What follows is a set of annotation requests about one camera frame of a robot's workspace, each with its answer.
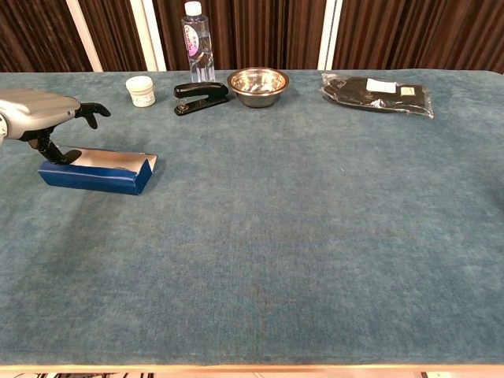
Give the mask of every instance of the cardboard box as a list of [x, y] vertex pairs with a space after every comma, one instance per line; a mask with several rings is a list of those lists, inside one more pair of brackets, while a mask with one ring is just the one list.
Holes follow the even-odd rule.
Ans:
[[47, 184], [89, 191], [140, 195], [149, 182], [158, 160], [158, 156], [153, 154], [81, 147], [72, 149], [82, 152], [73, 163], [56, 165], [44, 161], [40, 165], [39, 175]]

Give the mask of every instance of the jar lid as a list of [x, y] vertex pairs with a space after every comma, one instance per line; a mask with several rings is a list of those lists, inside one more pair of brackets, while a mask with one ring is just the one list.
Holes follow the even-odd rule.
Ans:
[[149, 76], [133, 76], [126, 80], [126, 88], [130, 92], [145, 91], [152, 86], [152, 79]]
[[188, 16], [199, 16], [202, 14], [202, 5], [200, 2], [186, 2], [183, 6]]

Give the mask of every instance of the metal bowl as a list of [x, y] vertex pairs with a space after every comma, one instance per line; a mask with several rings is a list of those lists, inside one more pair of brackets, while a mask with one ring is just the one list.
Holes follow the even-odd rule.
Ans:
[[239, 100], [250, 108], [273, 105], [289, 85], [283, 72], [263, 67], [240, 69], [228, 76], [228, 86]]

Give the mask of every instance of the brown curtain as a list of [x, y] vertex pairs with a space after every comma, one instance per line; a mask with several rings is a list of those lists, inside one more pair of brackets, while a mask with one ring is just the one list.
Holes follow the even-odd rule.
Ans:
[[[154, 0], [168, 70], [188, 69], [185, 1]], [[202, 0], [216, 69], [316, 69], [325, 0]]]
[[344, 0], [333, 69], [504, 72], [503, 0]]
[[65, 0], [0, 0], [2, 72], [92, 71]]
[[103, 71], [146, 71], [128, 0], [79, 0]]

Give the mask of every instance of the robotic hand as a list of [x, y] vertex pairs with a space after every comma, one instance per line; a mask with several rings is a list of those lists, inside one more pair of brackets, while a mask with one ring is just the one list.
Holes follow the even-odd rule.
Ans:
[[0, 91], [0, 143], [4, 138], [28, 142], [51, 163], [65, 165], [75, 161], [81, 152], [63, 154], [50, 140], [54, 128], [72, 118], [84, 117], [91, 128], [98, 128], [95, 113], [109, 117], [102, 104], [81, 104], [71, 97], [35, 89]]

